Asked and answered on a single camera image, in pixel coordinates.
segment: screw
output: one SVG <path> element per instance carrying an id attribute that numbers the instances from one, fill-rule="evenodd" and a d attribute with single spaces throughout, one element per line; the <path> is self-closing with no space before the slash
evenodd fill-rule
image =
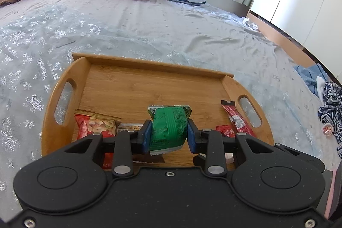
<path id="1" fill-rule="evenodd" d="M 127 165 L 119 165 L 114 168 L 114 172 L 117 174 L 127 174 L 131 171 L 131 168 Z"/>
<path id="2" fill-rule="evenodd" d="M 224 168 L 222 166 L 219 166 L 219 165 L 212 165 L 212 166 L 208 167 L 208 172 L 210 174 L 221 174 L 224 172 Z"/>
<path id="3" fill-rule="evenodd" d="M 24 221 L 24 225 L 27 227 L 27 228 L 34 228 L 35 227 L 35 222 L 32 220 L 32 219 L 26 219 Z"/>
<path id="4" fill-rule="evenodd" d="M 313 219 L 309 219 L 305 222 L 305 228 L 314 228 L 316 222 Z"/>

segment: wrinkled sheet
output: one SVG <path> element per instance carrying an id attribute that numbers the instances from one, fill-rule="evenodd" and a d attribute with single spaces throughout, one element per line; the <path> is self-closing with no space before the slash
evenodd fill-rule
<path id="1" fill-rule="evenodd" d="M 0 217 L 5 220 L 20 210 L 14 175 L 40 157 L 44 110 L 73 52 L 231 72 L 261 105 L 275 142 L 319 157 L 328 169 L 338 166 L 336 139 L 322 134 L 317 118 L 319 99 L 293 61 L 233 14 L 166 0 L 22 0 L 0 8 L 0 27 Z M 65 104 L 59 105 L 59 123 L 64 112 Z"/>

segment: snack bag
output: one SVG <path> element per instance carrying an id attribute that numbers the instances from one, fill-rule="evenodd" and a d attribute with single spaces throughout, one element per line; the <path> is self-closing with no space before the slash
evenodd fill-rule
<path id="1" fill-rule="evenodd" d="M 246 134 L 250 134 L 251 136 L 255 136 L 252 128 L 249 124 L 243 119 L 241 114 L 237 111 L 235 107 L 235 102 L 233 101 L 221 101 L 221 105 L 224 110 L 228 113 L 229 119 L 233 124 L 234 128 L 237 132 L 245 132 Z"/>
<path id="2" fill-rule="evenodd" d="M 75 110 L 75 119 L 79 127 L 77 139 L 88 134 L 101 134 L 103 137 L 113 137 L 116 135 L 116 128 L 120 124 L 120 118 L 91 112 L 87 110 Z M 113 153 L 105 153 L 103 169 L 112 168 Z"/>
<path id="3" fill-rule="evenodd" d="M 136 123 L 121 123 L 117 131 L 122 132 L 122 131 L 127 131 L 128 129 L 134 129 L 136 131 L 139 131 L 143 124 L 136 124 Z M 133 154 L 133 162 L 135 163 L 148 163 L 148 164 L 153 164 L 153 163 L 165 163 L 165 160 L 163 158 L 163 155 L 155 155 L 151 156 L 150 154 Z"/>
<path id="4" fill-rule="evenodd" d="M 221 132 L 223 136 L 235 137 L 233 124 L 216 126 L 216 131 Z"/>
<path id="5" fill-rule="evenodd" d="M 189 106 L 148 106 L 153 120 L 150 154 L 164 154 L 182 148 L 187 137 Z"/>

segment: wooden tray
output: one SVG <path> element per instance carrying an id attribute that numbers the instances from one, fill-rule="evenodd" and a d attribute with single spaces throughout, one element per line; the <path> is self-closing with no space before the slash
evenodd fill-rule
<path id="1" fill-rule="evenodd" d="M 75 109 L 84 109 L 120 117 L 123 123 L 143 123 L 150 119 L 148 105 L 182 105 L 192 108 L 191 119 L 199 129 L 215 129 L 230 123 L 221 100 L 235 101 L 237 110 L 249 122 L 239 100 L 248 98 L 261 119 L 252 127 L 257 137 L 274 144 L 268 121 L 249 92 L 233 79 L 232 74 L 174 64 L 74 53 L 74 62 L 57 82 L 47 105 L 42 130 L 42 155 L 69 143 L 78 133 Z M 73 93 L 59 125 L 54 112 L 64 85 L 69 82 Z M 162 166 L 191 166 L 193 155 L 185 143 L 179 151 L 164 155 Z"/>

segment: red wrapper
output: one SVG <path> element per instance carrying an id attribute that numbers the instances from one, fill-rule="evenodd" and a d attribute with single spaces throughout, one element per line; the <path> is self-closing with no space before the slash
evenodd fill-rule
<path id="1" fill-rule="evenodd" d="M 75 119 L 79 127 L 77 139 L 99 132 L 102 133 L 103 138 L 113 137 L 116 134 L 116 127 L 120 123 L 120 118 L 85 110 L 76 110 Z M 111 169 L 112 161 L 113 153 L 105 153 L 102 168 Z"/>
<path id="2" fill-rule="evenodd" d="M 229 119 L 233 124 L 234 128 L 237 130 L 237 132 L 245 132 L 246 134 L 250 134 L 251 136 L 256 137 L 252 128 L 243 119 L 241 114 L 237 111 L 235 107 L 235 102 L 221 101 L 221 105 L 224 108 L 224 110 L 228 113 Z"/>
<path id="3" fill-rule="evenodd" d="M 221 132 L 223 136 L 235 137 L 235 129 L 232 124 L 216 126 L 216 131 Z"/>

